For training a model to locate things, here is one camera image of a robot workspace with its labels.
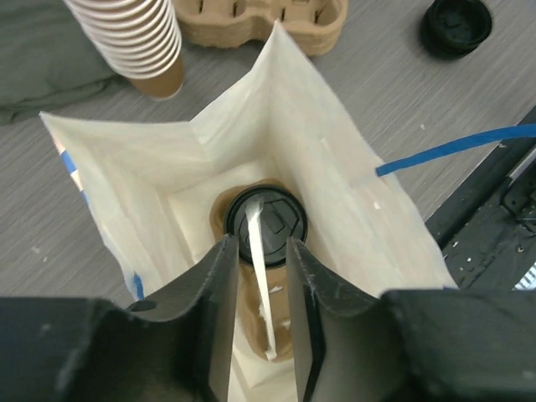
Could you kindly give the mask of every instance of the paper cup rim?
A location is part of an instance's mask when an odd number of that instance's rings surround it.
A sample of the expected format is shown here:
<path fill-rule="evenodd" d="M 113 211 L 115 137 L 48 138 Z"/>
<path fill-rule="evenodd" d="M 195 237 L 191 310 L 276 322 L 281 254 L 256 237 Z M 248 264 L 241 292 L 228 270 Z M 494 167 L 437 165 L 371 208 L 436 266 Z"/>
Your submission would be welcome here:
<path fill-rule="evenodd" d="M 94 2 L 86 7 L 98 8 L 100 10 L 109 10 L 111 8 L 121 8 L 135 3 L 137 0 L 113 0 L 106 3 Z M 86 0 L 70 0 L 70 3 L 89 4 Z"/>
<path fill-rule="evenodd" d="M 138 44 L 142 44 L 143 42 L 146 42 L 147 40 L 151 39 L 151 37 L 154 35 L 155 31 L 159 30 L 161 31 L 159 35 L 157 35 L 157 37 L 155 37 L 154 39 L 152 39 L 149 43 L 151 45 L 153 45 L 154 41 L 156 38 L 162 38 L 162 31 L 165 31 L 166 28 L 169 28 L 169 25 L 175 25 L 178 29 L 178 23 L 177 21 L 173 21 L 173 18 L 164 18 L 161 23 L 156 27 L 154 28 L 153 30 L 150 30 L 148 33 L 145 33 L 143 34 L 142 36 L 139 36 L 139 37 L 136 37 L 134 39 L 119 39 L 119 38 L 108 38 L 108 37 L 99 37 L 98 35 L 94 35 L 91 31 L 88 31 L 87 29 L 85 29 L 85 27 L 82 27 L 84 29 L 84 32 L 85 34 L 87 35 L 88 38 L 90 38 L 95 44 L 103 44 L 105 45 L 105 47 L 107 48 L 111 48 L 113 45 L 117 45 L 117 46 L 128 46 L 129 48 L 133 48 L 134 46 L 138 45 Z M 150 45 L 149 44 L 145 44 L 143 45 L 142 48 L 140 49 L 145 49 L 145 47 L 149 47 Z"/>
<path fill-rule="evenodd" d="M 136 36 L 140 33 L 145 32 L 149 28 L 151 28 L 153 25 L 155 25 L 162 17 L 163 19 L 169 18 L 169 4 L 166 0 L 155 0 L 155 5 L 153 8 L 149 10 L 148 13 L 145 13 L 141 17 L 138 17 L 132 21 L 128 22 L 120 22 L 120 23 L 113 23 L 112 21 L 100 21 L 98 19 L 92 19 L 87 18 L 84 15 L 81 15 L 80 13 L 77 13 L 73 11 L 73 15 L 75 18 L 84 26 L 85 31 L 90 31 L 95 35 L 102 35 L 104 37 L 113 37 L 113 38 L 129 38 L 131 36 Z M 149 21 L 149 23 L 145 23 L 147 21 L 148 17 L 151 17 L 152 19 Z M 142 25 L 138 29 L 133 30 L 127 30 L 125 31 L 115 31 L 115 29 L 129 29 L 131 27 L 135 27 L 137 25 Z"/>
<path fill-rule="evenodd" d="M 127 72 L 118 71 L 118 73 L 131 80 L 150 80 L 151 78 L 158 77 L 159 75 L 162 75 L 163 73 L 168 71 L 169 68 L 177 61 L 179 54 L 180 54 L 180 51 L 178 50 L 166 65 L 164 65 L 161 69 L 155 72 L 141 74 L 141 73 L 132 73 L 128 71 Z"/>
<path fill-rule="evenodd" d="M 114 60 L 109 59 L 103 55 L 105 60 L 108 62 L 110 67 L 116 71 L 117 73 L 125 76 L 126 78 L 132 78 L 134 80 L 146 80 L 149 78 L 154 78 L 164 72 L 166 72 L 169 67 L 175 62 L 177 57 L 180 54 L 181 51 L 181 41 L 179 39 L 175 39 L 175 42 L 173 44 L 175 51 L 170 52 L 168 56 L 166 56 L 164 59 L 162 59 L 159 63 L 156 63 L 154 65 L 149 66 L 143 66 L 142 69 L 132 69 L 131 66 L 125 66 L 123 64 L 117 64 Z M 154 72 L 154 69 L 157 69 L 159 66 L 165 64 L 164 67 Z"/>
<path fill-rule="evenodd" d="M 156 102 L 161 102 L 161 101 L 169 101 L 170 99 L 174 98 L 175 96 L 177 96 L 177 94 L 180 92 L 180 90 L 183 88 L 183 82 L 181 82 L 181 85 L 178 86 L 177 90 L 175 92 L 173 92 L 171 95 L 168 95 L 168 96 L 162 96 L 162 97 L 158 97 L 158 96 L 151 96 L 151 98 L 156 101 Z"/>
<path fill-rule="evenodd" d="M 129 19 L 128 21 L 121 21 L 117 22 L 117 19 L 120 18 L 128 18 L 130 15 L 126 15 L 126 12 L 122 13 L 96 13 L 89 10 L 83 10 L 80 11 L 81 8 L 73 7 L 71 8 L 71 11 L 76 16 L 76 19 L 78 19 L 81 22 L 90 24 L 91 26 L 97 27 L 97 28 L 103 28 L 103 29 L 129 29 L 133 26 L 139 25 L 140 23 L 144 23 L 147 20 L 147 17 L 153 15 L 156 13 L 156 18 L 160 18 L 162 16 L 162 9 L 165 8 L 167 5 L 165 4 L 167 0 L 153 0 L 154 4 L 147 10 L 145 10 L 144 14 L 140 17 Z"/>
<path fill-rule="evenodd" d="M 155 61 L 161 59 L 164 54 L 172 50 L 173 47 L 181 46 L 181 44 L 182 44 L 182 40 L 181 38 L 179 38 L 178 30 L 175 28 L 172 30 L 172 32 L 170 32 L 170 34 L 167 37 L 167 40 L 162 41 L 162 43 L 159 44 L 155 49 L 151 49 L 151 51 L 144 52 L 143 54 L 131 54 L 130 59 L 124 58 L 122 57 L 122 55 L 119 55 L 119 54 L 110 54 L 109 52 L 103 49 L 99 49 L 99 51 L 101 52 L 101 54 L 106 55 L 106 58 L 113 60 L 114 64 L 121 63 L 123 65 L 128 65 L 129 63 L 132 62 L 134 65 L 142 66 L 142 65 L 154 63 Z M 139 60 L 147 55 L 151 55 L 151 58 L 145 59 L 145 60 Z"/>
<path fill-rule="evenodd" d="M 169 23 L 162 30 L 162 32 L 159 32 L 157 36 L 155 36 L 149 42 L 144 43 L 140 48 L 137 46 L 129 46 L 128 48 L 115 47 L 109 42 L 102 43 L 95 41 L 94 44 L 97 48 L 99 48 L 99 51 L 102 51 L 103 53 L 114 54 L 117 57 L 124 59 L 139 59 L 140 57 L 145 57 L 148 54 L 154 53 L 156 50 L 160 49 L 164 44 L 171 40 L 173 35 L 181 36 L 181 33 L 177 26 Z"/>
<path fill-rule="evenodd" d="M 76 10 L 77 13 L 84 14 L 88 16 L 89 18 L 93 18 L 93 16 L 95 15 L 96 16 L 95 18 L 98 18 L 99 20 L 107 20 L 107 19 L 113 20 L 118 17 L 118 14 L 119 14 L 119 18 L 128 18 L 133 14 L 141 12 L 144 8 L 147 8 L 148 6 L 151 5 L 151 2 L 144 1 L 141 4 L 138 4 L 137 6 L 135 6 L 134 8 L 129 8 L 128 10 L 117 12 L 117 11 L 113 11 L 113 9 L 111 8 L 107 8 L 107 9 L 97 8 L 96 9 L 96 7 L 93 7 L 93 5 L 91 6 L 89 4 L 82 5 L 82 2 L 80 0 L 70 0 L 66 3 L 67 3 L 67 7 L 69 7 L 73 11 L 73 13 Z"/>
<path fill-rule="evenodd" d="M 143 24 L 138 29 L 132 29 L 127 31 L 114 31 L 112 28 L 102 28 L 101 26 L 97 26 L 93 23 L 87 23 L 86 20 L 84 20 L 83 18 L 79 19 L 78 21 L 80 22 L 80 25 L 82 26 L 84 32 L 86 32 L 87 34 L 92 34 L 97 40 L 98 38 L 128 40 L 152 30 L 152 28 L 157 25 L 158 22 L 165 23 L 165 21 L 173 19 L 173 11 L 171 6 L 167 4 L 167 2 L 164 2 L 164 5 L 161 7 L 157 15 L 155 15 L 154 18 L 152 18 L 148 23 Z"/>

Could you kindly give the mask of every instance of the white paper bag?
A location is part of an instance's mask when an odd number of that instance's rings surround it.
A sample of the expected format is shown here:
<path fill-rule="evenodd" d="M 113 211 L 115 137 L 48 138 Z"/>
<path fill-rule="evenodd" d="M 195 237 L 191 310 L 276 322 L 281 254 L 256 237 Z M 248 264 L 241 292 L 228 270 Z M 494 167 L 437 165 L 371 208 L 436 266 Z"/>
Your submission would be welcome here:
<path fill-rule="evenodd" d="M 278 23 L 251 71 L 190 122 L 42 118 L 133 294 L 134 278 L 147 296 L 198 262 L 216 196 L 262 178 L 303 202 L 308 248 L 363 291 L 456 287 L 416 207 L 394 175 L 376 176 L 382 161 Z M 234 340 L 231 402 L 296 400 L 291 361 L 257 358 L 238 321 Z"/>

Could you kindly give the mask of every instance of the cup lid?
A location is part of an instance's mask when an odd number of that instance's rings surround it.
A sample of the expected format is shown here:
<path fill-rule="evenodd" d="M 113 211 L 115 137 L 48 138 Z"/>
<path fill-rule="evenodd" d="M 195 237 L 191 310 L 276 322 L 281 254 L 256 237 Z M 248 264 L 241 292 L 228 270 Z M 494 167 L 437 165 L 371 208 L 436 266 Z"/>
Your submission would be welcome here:
<path fill-rule="evenodd" d="M 427 48 L 443 56 L 471 53 L 492 32 L 492 15 L 480 0 L 435 0 L 423 18 Z"/>
<path fill-rule="evenodd" d="M 278 186 L 253 186 L 240 193 L 227 209 L 224 230 L 238 237 L 240 259 L 248 264 L 253 260 L 245 206 L 251 199 L 260 199 L 263 205 L 260 226 L 266 269 L 282 266 L 288 238 L 305 241 L 307 237 L 306 212 L 296 197 Z"/>

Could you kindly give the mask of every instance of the white paper cup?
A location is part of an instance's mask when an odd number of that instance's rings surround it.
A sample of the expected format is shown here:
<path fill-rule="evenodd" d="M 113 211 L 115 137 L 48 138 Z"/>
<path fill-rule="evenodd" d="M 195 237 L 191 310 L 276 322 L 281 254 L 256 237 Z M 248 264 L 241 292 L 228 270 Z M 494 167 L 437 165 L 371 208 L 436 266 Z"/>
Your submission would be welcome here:
<path fill-rule="evenodd" d="M 98 43 L 95 46 L 99 48 L 101 53 L 106 53 L 110 57 L 118 59 L 143 59 L 169 44 L 175 36 L 180 36 L 180 32 L 176 26 L 170 23 L 162 32 L 157 33 L 154 39 L 142 43 L 139 46 L 109 46 L 104 43 Z"/>
<path fill-rule="evenodd" d="M 137 13 L 146 11 L 151 5 L 147 0 L 129 0 L 130 4 L 121 5 L 123 2 L 95 2 L 70 0 L 70 8 L 75 9 L 77 13 L 85 15 L 87 18 L 94 18 L 99 21 L 115 20 L 129 18 Z M 99 8 L 100 5 L 110 6 L 108 8 Z"/>
<path fill-rule="evenodd" d="M 76 14 L 79 21 L 84 21 L 85 23 L 91 24 L 91 26 L 96 28 L 102 28 L 105 30 L 122 30 L 143 24 L 149 17 L 156 15 L 159 11 L 165 11 L 162 10 L 162 8 L 167 6 L 167 2 L 168 0 L 147 1 L 143 4 L 144 7 L 141 10 L 137 10 L 134 13 L 125 11 L 95 12 L 73 6 L 71 6 L 71 11 Z"/>
<path fill-rule="evenodd" d="M 135 24 L 129 24 L 127 28 L 124 27 L 123 22 L 105 22 L 87 18 L 83 15 L 73 12 L 76 19 L 82 24 L 84 31 L 88 34 L 91 34 L 95 38 L 107 39 L 133 39 L 142 34 L 147 34 L 152 32 L 152 28 L 158 26 L 158 23 L 161 23 L 162 20 L 166 18 L 171 18 L 170 9 L 171 4 L 168 0 L 153 0 L 156 7 L 154 12 L 147 13 L 142 17 L 137 19 Z"/>
<path fill-rule="evenodd" d="M 168 16 L 161 18 L 154 28 L 147 31 L 143 35 L 137 36 L 135 38 L 111 38 L 109 36 L 103 36 L 101 34 L 94 34 L 89 31 L 85 26 L 82 26 L 85 34 L 90 38 L 94 43 L 99 43 L 103 45 L 105 49 L 116 49 L 117 53 L 129 54 L 132 52 L 143 51 L 162 39 L 163 35 L 170 29 L 170 26 L 178 26 L 178 22 L 174 19 L 174 16 L 171 16 L 171 13 L 168 13 Z"/>
<path fill-rule="evenodd" d="M 158 54 L 152 56 L 150 60 L 118 60 L 109 58 L 104 54 L 103 57 L 105 57 L 112 69 L 127 78 L 131 78 L 132 76 L 138 77 L 146 74 L 162 73 L 161 68 L 165 67 L 167 63 L 172 63 L 172 59 L 176 54 L 180 53 L 180 50 L 178 38 L 175 38 L 172 43 L 158 52 Z"/>
<path fill-rule="evenodd" d="M 145 0 L 146 7 L 144 0 L 64 1 L 113 70 L 155 98 L 177 93 L 183 83 L 182 36 L 170 0 Z M 129 7 L 119 10 L 118 4 Z M 102 13 L 114 18 L 100 18 Z"/>
<path fill-rule="evenodd" d="M 95 0 L 70 0 L 70 3 L 77 3 L 81 6 L 97 8 L 100 10 L 128 7 L 131 6 L 133 3 L 139 2 L 140 0 L 110 0 L 109 2 L 96 2 Z"/>

